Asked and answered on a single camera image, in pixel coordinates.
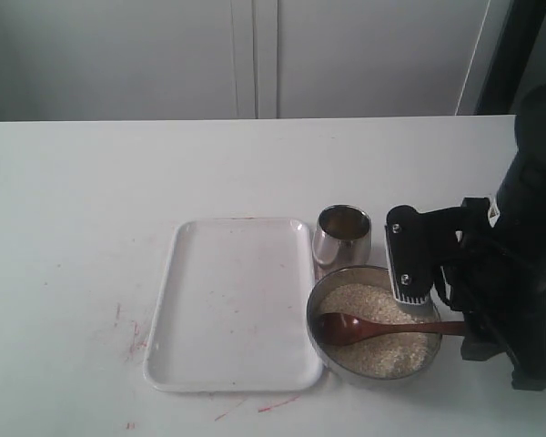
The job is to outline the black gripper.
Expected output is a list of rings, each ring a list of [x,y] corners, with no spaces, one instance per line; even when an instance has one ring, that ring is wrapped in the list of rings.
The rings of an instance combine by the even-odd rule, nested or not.
[[[422,215],[409,205],[391,209],[385,231],[393,297],[398,305],[430,305],[433,260],[441,300],[464,316],[461,358],[504,353],[513,389],[545,390],[546,271],[495,236],[489,206],[465,198]]]

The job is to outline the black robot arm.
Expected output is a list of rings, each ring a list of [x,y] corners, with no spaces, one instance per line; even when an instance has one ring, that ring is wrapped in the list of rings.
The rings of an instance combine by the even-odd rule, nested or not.
[[[516,390],[546,389],[546,84],[522,99],[517,153],[491,198],[420,213],[402,205],[386,217],[395,301],[420,313],[433,296],[462,313],[460,354],[511,360]]]

